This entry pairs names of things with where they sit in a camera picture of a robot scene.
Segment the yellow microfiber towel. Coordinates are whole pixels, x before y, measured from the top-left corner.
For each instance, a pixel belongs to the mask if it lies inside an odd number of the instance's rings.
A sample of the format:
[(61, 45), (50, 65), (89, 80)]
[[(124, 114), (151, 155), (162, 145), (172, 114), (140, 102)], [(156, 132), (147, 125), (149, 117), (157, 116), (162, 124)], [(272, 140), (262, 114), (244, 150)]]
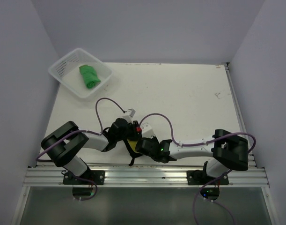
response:
[(133, 166), (135, 159), (143, 156), (141, 153), (138, 153), (136, 151), (136, 145), (137, 145), (138, 141), (132, 141), (129, 139), (124, 139), (123, 142), (126, 146), (126, 149), (128, 150), (129, 155), (132, 158), (129, 166)]

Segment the green microfiber towel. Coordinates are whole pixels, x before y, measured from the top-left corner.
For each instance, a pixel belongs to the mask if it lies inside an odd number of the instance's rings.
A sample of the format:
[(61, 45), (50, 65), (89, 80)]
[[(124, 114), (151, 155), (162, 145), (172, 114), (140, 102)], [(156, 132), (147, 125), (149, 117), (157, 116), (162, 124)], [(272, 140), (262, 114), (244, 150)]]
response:
[(80, 75), (83, 78), (86, 88), (92, 89), (98, 85), (101, 80), (97, 76), (96, 70), (89, 65), (82, 65), (79, 67)]

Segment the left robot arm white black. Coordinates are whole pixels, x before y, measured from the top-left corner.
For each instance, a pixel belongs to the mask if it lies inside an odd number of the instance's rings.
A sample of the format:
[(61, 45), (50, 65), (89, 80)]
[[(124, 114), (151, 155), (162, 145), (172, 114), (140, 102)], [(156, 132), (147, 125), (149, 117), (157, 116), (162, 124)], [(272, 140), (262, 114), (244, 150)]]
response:
[(138, 141), (142, 137), (141, 133), (142, 129), (137, 121), (128, 122), (123, 118), (116, 119), (101, 133), (81, 130), (74, 122), (69, 121), (42, 140), (41, 148), (44, 151), (36, 161), (39, 162), (40, 157), (47, 154), (57, 167), (65, 168), (78, 183), (85, 184), (90, 180), (90, 169), (77, 156), (82, 148), (108, 152), (123, 141), (131, 157), (137, 158), (141, 154), (134, 152), (128, 142)]

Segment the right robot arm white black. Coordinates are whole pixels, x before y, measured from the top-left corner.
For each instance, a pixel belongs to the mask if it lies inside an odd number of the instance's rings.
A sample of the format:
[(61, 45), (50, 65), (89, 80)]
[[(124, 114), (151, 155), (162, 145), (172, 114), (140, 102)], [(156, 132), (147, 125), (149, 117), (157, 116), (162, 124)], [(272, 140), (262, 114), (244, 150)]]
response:
[(209, 139), (199, 143), (176, 144), (173, 140), (159, 142), (156, 137), (143, 137), (135, 146), (135, 150), (150, 157), (155, 162), (168, 163), (184, 158), (210, 157), (204, 163), (203, 170), (198, 171), (198, 178), (207, 184), (214, 183), (223, 173), (248, 170), (248, 141), (240, 133), (230, 133), (216, 129)]

